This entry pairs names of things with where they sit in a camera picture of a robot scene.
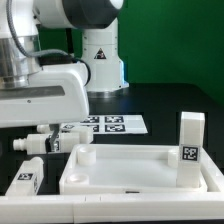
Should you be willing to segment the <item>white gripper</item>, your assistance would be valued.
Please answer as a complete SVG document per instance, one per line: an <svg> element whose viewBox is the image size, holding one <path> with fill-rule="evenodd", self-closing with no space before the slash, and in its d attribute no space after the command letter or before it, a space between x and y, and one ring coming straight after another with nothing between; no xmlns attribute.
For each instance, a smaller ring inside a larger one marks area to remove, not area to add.
<svg viewBox="0 0 224 224"><path fill-rule="evenodd" d="M29 76L25 88L0 90L0 128L50 124L46 152L55 150L61 123L80 122L89 115L84 63L44 66Z"/></svg>

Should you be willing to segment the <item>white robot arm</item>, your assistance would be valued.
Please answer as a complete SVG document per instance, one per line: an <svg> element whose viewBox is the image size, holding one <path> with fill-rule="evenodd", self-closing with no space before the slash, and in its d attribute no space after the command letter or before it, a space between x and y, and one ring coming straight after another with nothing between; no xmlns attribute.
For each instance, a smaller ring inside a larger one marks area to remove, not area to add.
<svg viewBox="0 0 224 224"><path fill-rule="evenodd" d="M55 152L60 125L89 115L88 67L68 51L66 33L105 29L124 0L0 0L0 128L48 125L13 146Z"/></svg>

